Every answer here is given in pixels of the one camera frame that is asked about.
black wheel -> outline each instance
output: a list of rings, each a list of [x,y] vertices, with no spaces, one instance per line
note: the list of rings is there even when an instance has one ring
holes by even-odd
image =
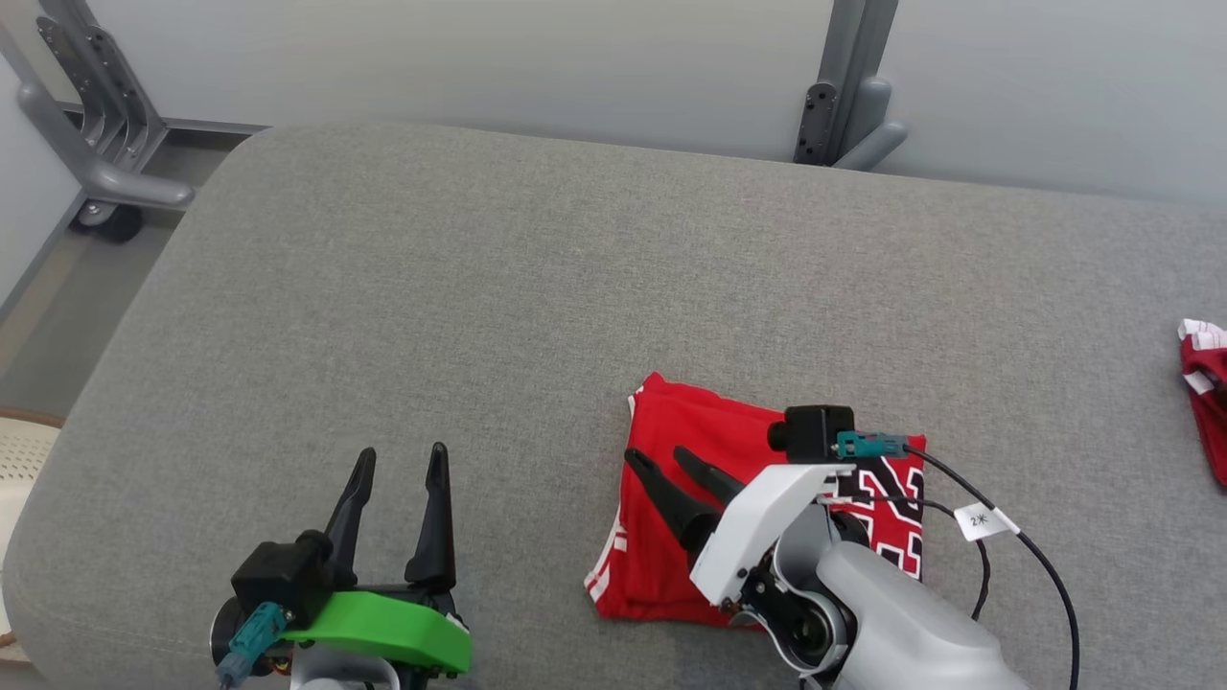
[[[137,206],[119,205],[112,211],[110,217],[98,225],[72,223],[74,230],[92,232],[101,239],[115,244],[123,244],[136,237],[141,231],[145,217]]]

gray table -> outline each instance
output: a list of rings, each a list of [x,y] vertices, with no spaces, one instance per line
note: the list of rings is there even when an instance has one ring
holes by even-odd
[[[357,570],[395,582],[443,440],[476,646],[455,686],[790,688],[763,636],[602,621],[585,595],[625,399],[660,370],[926,433],[1064,573],[1083,688],[1218,686],[1227,497],[1174,331],[1227,322],[1225,257],[1216,211],[434,126],[269,131],[210,180],[72,410],[6,602],[64,688],[207,688],[253,545],[321,527],[373,444]],[[945,519],[926,580],[969,610],[978,557]],[[1018,544],[990,550],[985,625],[1063,685],[1055,591]]]

teal connector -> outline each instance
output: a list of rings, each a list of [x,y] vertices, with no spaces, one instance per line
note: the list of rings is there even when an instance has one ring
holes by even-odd
[[[836,454],[840,458],[906,458],[907,436],[840,431],[836,435]]]
[[[231,640],[229,653],[217,664],[217,680],[222,690],[238,688],[252,675],[255,663],[281,638],[286,622],[286,614],[272,602],[255,608]]]

black cable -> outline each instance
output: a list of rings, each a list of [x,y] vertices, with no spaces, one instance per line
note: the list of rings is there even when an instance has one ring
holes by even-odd
[[[918,451],[912,446],[904,444],[903,449],[923,459],[925,463],[937,468],[942,474],[945,474],[950,479],[953,479],[955,483],[962,486],[968,494],[974,496],[977,501],[984,503],[985,508],[990,511],[996,510],[996,506],[993,503],[993,501],[989,501],[984,494],[980,494],[978,489],[972,486],[971,481],[967,481],[957,471],[946,467],[946,463],[942,463],[941,460],[934,458],[929,453],[925,453],[924,451]],[[1027,550],[1029,550],[1032,555],[1036,556],[1036,560],[1039,561],[1039,565],[1044,566],[1044,571],[1048,572],[1048,577],[1050,577],[1053,580],[1053,584],[1056,586],[1056,593],[1060,594],[1061,597],[1061,604],[1065,605],[1065,615],[1066,618],[1069,618],[1070,621],[1070,690],[1077,690],[1077,675],[1082,658],[1082,648],[1081,648],[1082,643],[1079,638],[1077,614],[1074,613],[1074,602],[1070,600],[1070,593],[1067,589],[1065,589],[1065,582],[1061,581],[1061,576],[1056,573],[1056,568],[1053,567],[1052,561],[1048,560],[1048,556],[1044,555],[1044,552],[1039,549],[1039,546],[1037,546],[1036,543],[1032,541],[1031,538],[1027,537],[1026,533],[1023,533],[1022,530],[1016,532],[1015,535],[1018,538],[1020,541],[1022,541],[1022,545],[1026,546]]]
[[[955,511],[939,503],[937,501],[930,501],[928,498],[912,498],[908,496],[858,496],[852,498],[854,502],[879,502],[886,501],[890,503],[919,503],[921,506],[935,508],[950,516],[951,519],[958,521],[955,517]],[[989,577],[993,575],[993,566],[989,565],[989,551],[984,548],[984,540],[977,539],[975,546],[980,551],[980,595],[975,599],[975,608],[972,609],[972,620],[980,620],[980,610],[984,609],[984,603],[989,600]]]

folded clothing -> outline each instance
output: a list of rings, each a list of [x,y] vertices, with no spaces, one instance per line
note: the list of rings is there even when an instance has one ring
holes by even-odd
[[[691,496],[719,506],[674,460],[685,446],[742,483],[769,464],[787,462],[767,446],[767,428],[783,413],[721,398],[710,390],[671,383],[650,374],[628,399],[628,447],[652,458],[670,481]],[[908,443],[924,451],[925,438]],[[923,498],[923,460],[879,458],[839,478],[837,496],[906,495]],[[870,534],[870,546],[908,575],[920,577],[923,508],[917,503],[872,502],[832,506],[855,514]],[[584,586],[605,618],[681,620],[726,625],[729,616],[708,604],[690,581],[686,551],[648,498],[634,473],[622,465],[621,503],[609,539]]]
[[[1227,486],[1227,331],[1210,322],[1184,319],[1177,335],[1201,449],[1215,479]]]

